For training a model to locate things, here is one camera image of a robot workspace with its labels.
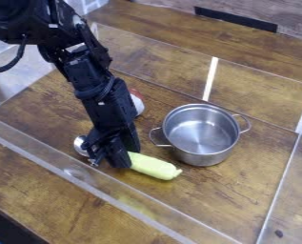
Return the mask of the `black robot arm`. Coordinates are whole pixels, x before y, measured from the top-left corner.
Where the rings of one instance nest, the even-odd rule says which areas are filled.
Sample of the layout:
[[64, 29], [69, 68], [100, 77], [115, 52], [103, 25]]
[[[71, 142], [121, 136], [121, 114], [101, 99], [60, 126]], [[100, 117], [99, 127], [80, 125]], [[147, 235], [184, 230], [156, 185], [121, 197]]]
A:
[[97, 42], [88, 23], [64, 0], [0, 0], [0, 41], [18, 45], [6, 71], [24, 48], [34, 45], [73, 87], [93, 127], [81, 149], [97, 164], [128, 168], [128, 154], [140, 151], [133, 125], [137, 115], [124, 81], [108, 70], [108, 49]]

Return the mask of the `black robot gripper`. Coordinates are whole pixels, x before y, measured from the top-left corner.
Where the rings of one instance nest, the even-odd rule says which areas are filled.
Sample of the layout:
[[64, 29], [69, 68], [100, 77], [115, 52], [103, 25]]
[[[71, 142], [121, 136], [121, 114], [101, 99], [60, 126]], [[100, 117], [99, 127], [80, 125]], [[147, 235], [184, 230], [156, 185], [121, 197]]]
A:
[[112, 168], [129, 168], [127, 151], [137, 153], [140, 141], [133, 124], [137, 112], [124, 81], [116, 78], [105, 96], [100, 100], [84, 99], [83, 105], [93, 127], [83, 137], [80, 149], [93, 165], [105, 159]]

